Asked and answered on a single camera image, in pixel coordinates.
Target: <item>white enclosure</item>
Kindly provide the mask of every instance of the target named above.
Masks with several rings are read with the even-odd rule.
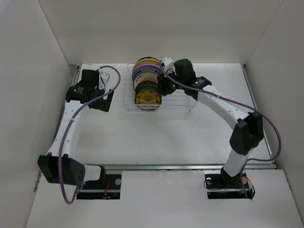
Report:
[[[95,211],[104,210],[105,206],[116,211],[114,204],[107,205],[111,202],[100,204],[90,201],[76,202],[72,208],[65,209],[68,206],[63,205],[59,186],[48,184],[43,178],[32,207],[39,171],[38,156],[46,154],[54,139],[65,93],[71,84],[71,75],[74,74],[74,65],[121,63],[116,66],[124,72],[126,63],[137,61],[143,56],[170,56],[173,59],[188,58],[198,63],[194,65],[197,73],[206,74],[203,76],[207,78],[212,77],[214,85],[227,97],[249,105],[254,105],[255,101],[257,107],[275,122],[283,140],[282,155],[276,165],[284,170],[289,183],[285,180],[283,171],[248,171],[251,172],[260,195],[257,194],[256,201],[246,202],[248,205],[240,204],[237,209],[242,211],[242,217],[249,219],[252,226],[302,227],[296,207],[303,219],[303,12],[303,0],[2,0],[0,226],[19,228],[28,225],[28,228],[38,228],[50,222],[49,227],[60,227],[62,223],[65,223],[65,227],[75,227],[73,222],[65,220],[67,215],[70,216],[69,219],[84,222],[85,219],[81,218],[91,215],[90,218],[93,219],[97,216]],[[97,65],[83,65],[82,68],[90,66]],[[115,83],[114,74],[112,78],[110,86]],[[180,144],[176,149],[170,147],[166,141],[161,141],[159,147],[145,150],[142,157],[138,156],[139,147],[133,145],[125,149],[128,153],[123,153],[122,143],[127,138],[127,131],[119,129],[117,122],[130,127],[134,121],[120,115],[125,112],[122,106],[123,91],[124,81],[114,94],[115,103],[110,109],[109,117],[96,111],[86,120],[81,133],[82,139],[77,146],[77,158],[81,162],[104,162],[109,166],[198,164],[214,165],[214,168],[225,163],[231,130],[222,120],[217,121],[209,109],[199,105],[187,119],[171,119],[167,122],[164,119],[142,121],[146,128],[149,128],[150,122],[154,122],[155,131],[158,130],[157,127],[162,129],[166,124],[171,126],[163,128],[156,139],[179,138]],[[197,119],[202,125],[201,129],[195,123]],[[110,130],[111,127],[117,130],[112,132],[113,137],[102,135],[106,133],[101,128]],[[217,131],[210,132],[212,127]],[[263,141],[252,154],[253,157],[269,158],[270,151],[276,153],[275,134],[267,124],[265,131],[271,150],[267,146],[268,142]],[[191,144],[192,140],[188,137],[192,132],[194,144]],[[134,128],[131,133],[141,138],[140,130]],[[204,135],[201,141],[199,134]],[[215,140],[217,134],[220,143]],[[122,140],[121,144],[113,142],[114,136]],[[146,141],[144,138],[141,140],[141,147],[144,148]],[[98,148],[106,148],[106,152],[101,153]],[[199,153],[198,149],[201,148],[209,152]],[[113,156],[113,151],[118,151],[117,157]],[[263,168],[269,168],[268,165],[270,168],[276,167],[274,164],[265,164]],[[201,173],[187,172],[181,171],[178,175],[180,179],[174,179],[181,183],[177,184],[179,188],[174,189],[172,197],[162,197],[165,204],[175,202],[172,206],[176,208],[185,203],[185,208],[173,213],[175,216],[187,215],[185,221],[197,222],[188,224],[191,227],[201,224],[200,219],[212,216],[212,212],[219,212],[219,208],[217,203],[204,202],[204,197],[199,202],[208,204],[212,209],[206,210],[202,217],[197,211],[193,211],[202,209],[199,203],[195,203],[200,196],[200,186],[187,188],[184,185],[201,180],[198,177]],[[167,195],[171,191],[171,185],[165,186],[161,179],[153,176],[153,172],[126,171],[123,174],[128,180],[123,185],[124,200],[133,197],[132,188],[140,187],[137,186],[139,183],[134,181],[136,179],[147,181],[146,178],[150,178],[151,182],[147,181],[145,188],[148,189],[149,184],[153,182],[159,186],[157,191],[160,195],[162,189],[163,194]],[[190,191],[193,197],[187,196],[185,201],[180,201],[178,189]],[[140,201],[135,203],[134,207],[143,206],[143,196],[144,194],[139,196]],[[52,203],[47,206],[43,200]],[[166,215],[171,218],[169,208],[157,212],[159,207],[164,206],[161,201],[162,198],[159,198],[159,201],[148,209],[159,220],[146,217],[147,227],[177,227],[177,223],[183,224],[183,221],[178,219],[175,225],[164,219]],[[123,200],[116,204],[121,204],[121,209],[127,207]],[[236,203],[227,203],[226,200],[219,204],[222,204],[223,208],[233,209],[231,205]],[[284,208],[276,211],[275,208],[283,205]],[[75,213],[83,211],[83,208],[86,210],[83,217]],[[249,215],[244,213],[247,208],[250,208],[251,215],[256,216],[257,220],[251,221]],[[267,211],[271,211],[269,217],[266,216]],[[280,220],[282,214],[286,215],[285,221]],[[59,219],[52,220],[54,215]],[[90,220],[89,225],[96,226],[99,219],[103,220],[103,217]],[[128,220],[121,219],[116,223],[117,226],[120,225],[119,222],[143,227],[140,223],[134,223],[134,220],[128,223]],[[222,225],[219,220],[214,227]]]

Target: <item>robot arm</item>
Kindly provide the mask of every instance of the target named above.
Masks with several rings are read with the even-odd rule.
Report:
[[[76,110],[84,103],[105,93],[109,74],[94,70],[83,70],[82,79],[75,86],[71,86],[66,94],[65,109],[59,130],[47,155],[41,155],[38,166],[50,183],[59,183],[58,155],[65,130]],[[76,146],[84,120],[91,108],[109,111],[114,93],[108,95],[106,100],[101,99],[84,107],[74,118],[67,133],[62,150],[62,172],[64,184],[79,186],[86,181],[99,180],[104,174],[104,168],[95,165],[83,165],[75,160]]]
[[[161,59],[161,67],[171,78],[183,85],[203,89],[224,97],[209,80],[204,77],[196,77],[192,63],[187,59],[181,59],[173,63],[172,59],[165,57]],[[176,89],[183,89],[187,95],[217,113],[233,130],[229,141],[232,149],[226,164],[221,170],[220,177],[224,185],[221,188],[228,188],[236,179],[239,179],[240,172],[246,164],[248,156],[253,148],[257,147],[264,138],[262,116],[256,112],[248,112],[242,107],[219,99],[214,95],[180,87],[165,75],[158,77],[158,84],[162,95],[172,94]]]

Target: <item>white panel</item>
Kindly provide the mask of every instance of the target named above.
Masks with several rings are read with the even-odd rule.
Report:
[[[283,139],[278,165],[287,173],[304,219],[304,1],[286,0],[248,65],[258,107],[277,124]],[[272,151],[275,133],[267,128]]]
[[[22,228],[34,200],[37,171],[0,172],[0,227]]]
[[[98,69],[101,64],[82,68]],[[114,64],[122,82],[114,93],[109,113],[92,109],[79,136],[76,158],[85,164],[224,164],[230,154],[230,126],[203,104],[188,118],[130,116],[123,105],[126,64]],[[194,64],[226,97],[253,105],[240,64]],[[117,75],[111,69],[107,88]],[[251,157],[269,159],[265,141]]]
[[[59,185],[43,178],[27,227],[303,228],[283,171],[247,175],[256,188],[253,200],[208,199],[201,171],[124,171],[120,200],[72,205]]]
[[[40,0],[71,64],[245,63],[282,0]]]
[[[0,10],[0,169],[38,170],[53,140],[69,68],[36,0]]]

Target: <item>black cable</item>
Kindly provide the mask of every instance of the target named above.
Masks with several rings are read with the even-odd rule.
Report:
[[[210,191],[222,190],[222,188],[221,188],[221,189],[209,189],[209,188],[207,188],[207,185],[205,185],[205,184],[206,184],[206,180],[204,180],[204,187],[205,187],[205,189],[207,189],[207,190],[210,190]]]
[[[251,185],[251,186],[252,186],[252,189],[253,189],[251,199],[253,199],[254,196],[255,196],[255,194],[256,194],[256,189],[255,189],[255,187],[253,185]]]

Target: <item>metal frame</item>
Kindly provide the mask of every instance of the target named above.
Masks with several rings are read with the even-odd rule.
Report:
[[[247,74],[244,68],[244,65],[240,64],[242,67],[242,71],[245,77],[245,81],[247,84],[247,87],[249,89],[249,93],[250,93],[250,97],[252,99],[253,105],[256,108],[256,102],[254,100],[253,94],[252,94],[252,90],[247,78]],[[78,65],[75,73],[74,73],[74,77],[72,79],[72,84],[71,85],[75,85],[76,82],[79,79],[79,75],[80,75],[80,71],[81,71],[81,66]],[[265,134],[265,142],[266,142],[266,146],[268,149],[268,153],[269,155],[272,157],[272,153],[269,147],[269,143]],[[153,171],[153,170],[220,170],[224,164],[154,164],[154,165],[150,165],[150,164],[143,164],[143,165],[134,165],[134,164],[123,164],[123,165],[119,165],[119,164],[92,164],[92,165],[103,165],[105,166],[105,169],[107,170],[107,173],[120,173],[122,170],[128,170],[128,171],[138,171],[138,170],[145,170],[145,171]],[[276,169],[276,164],[275,163],[249,163],[246,165],[245,169]]]

